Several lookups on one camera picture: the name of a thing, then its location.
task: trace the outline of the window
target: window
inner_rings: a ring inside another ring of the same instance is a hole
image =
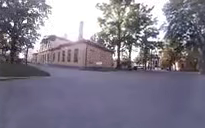
[[[62,51],[62,62],[65,62],[65,51]]]
[[[68,57],[67,57],[67,61],[70,62],[71,61],[71,50],[68,50]]]
[[[60,62],[60,52],[58,52],[58,62]]]
[[[74,51],[74,62],[78,63],[78,55],[79,55],[79,49],[75,49]]]
[[[55,53],[53,53],[53,62],[55,62]]]

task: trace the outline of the grass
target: grass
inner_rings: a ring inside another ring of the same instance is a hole
[[[49,73],[23,64],[0,64],[1,77],[50,76]]]

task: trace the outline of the road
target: road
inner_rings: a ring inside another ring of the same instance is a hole
[[[0,82],[0,128],[205,128],[205,76],[41,68]]]

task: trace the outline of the overcast sky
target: overcast sky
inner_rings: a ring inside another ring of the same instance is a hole
[[[64,36],[67,34],[68,39],[75,41],[78,39],[79,23],[80,21],[84,21],[84,38],[89,39],[94,33],[100,30],[97,24],[100,11],[95,8],[95,5],[106,1],[47,0],[48,4],[52,6],[52,14],[46,21],[45,27],[41,29],[42,36],[50,34]],[[136,0],[136,2],[155,6],[153,15],[158,18],[158,26],[165,21],[162,8],[167,0]]]

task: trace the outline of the building facade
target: building facade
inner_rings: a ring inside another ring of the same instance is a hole
[[[89,40],[71,42],[58,38],[42,44],[33,62],[69,67],[113,67],[113,51]]]

